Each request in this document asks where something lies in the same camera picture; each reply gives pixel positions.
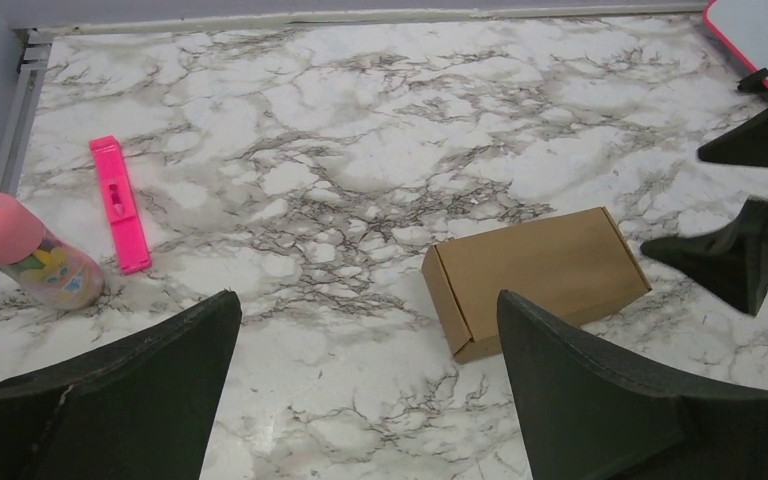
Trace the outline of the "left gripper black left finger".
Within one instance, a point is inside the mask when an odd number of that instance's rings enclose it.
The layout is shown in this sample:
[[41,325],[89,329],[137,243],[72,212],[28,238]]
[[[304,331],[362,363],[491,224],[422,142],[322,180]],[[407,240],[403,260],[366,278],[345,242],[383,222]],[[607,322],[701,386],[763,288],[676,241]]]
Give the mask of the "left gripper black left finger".
[[0,382],[0,479],[196,479],[241,324],[221,291]]

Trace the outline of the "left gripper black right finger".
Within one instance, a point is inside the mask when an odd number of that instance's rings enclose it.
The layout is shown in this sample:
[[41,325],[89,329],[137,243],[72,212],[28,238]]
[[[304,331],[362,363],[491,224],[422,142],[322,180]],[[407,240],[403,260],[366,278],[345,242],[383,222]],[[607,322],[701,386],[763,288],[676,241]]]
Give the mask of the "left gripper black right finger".
[[682,371],[497,299],[536,479],[768,479],[768,390]]

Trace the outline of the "brown cardboard box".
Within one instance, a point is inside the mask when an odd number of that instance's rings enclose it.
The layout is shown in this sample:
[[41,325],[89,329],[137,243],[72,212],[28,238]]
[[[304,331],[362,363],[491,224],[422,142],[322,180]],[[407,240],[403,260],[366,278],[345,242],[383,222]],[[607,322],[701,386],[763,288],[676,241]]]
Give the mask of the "brown cardboard box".
[[604,207],[432,245],[421,271],[459,364],[500,353],[496,313],[503,290],[581,327],[652,289]]

